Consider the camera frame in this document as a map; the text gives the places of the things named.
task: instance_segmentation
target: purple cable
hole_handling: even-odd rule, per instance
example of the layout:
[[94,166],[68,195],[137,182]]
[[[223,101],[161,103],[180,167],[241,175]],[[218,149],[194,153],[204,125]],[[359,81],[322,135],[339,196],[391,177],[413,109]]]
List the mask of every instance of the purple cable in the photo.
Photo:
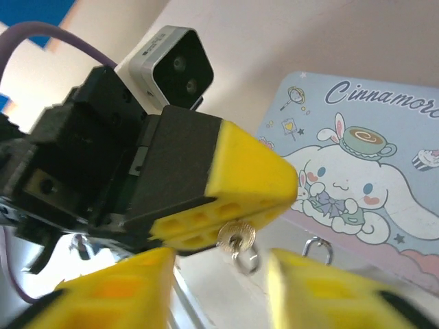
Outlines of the purple cable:
[[12,264],[10,260],[10,235],[8,229],[3,226],[3,232],[0,232],[0,263],[5,277],[9,277],[12,286],[16,293],[20,296],[22,300],[28,304],[33,304],[37,299],[30,297],[24,290],[20,287],[16,280],[14,273],[12,272]]
[[115,62],[92,45],[58,26],[43,22],[24,22],[13,25],[0,34],[0,83],[12,53],[31,36],[51,36],[83,51],[103,65],[111,66],[112,69],[117,66]]

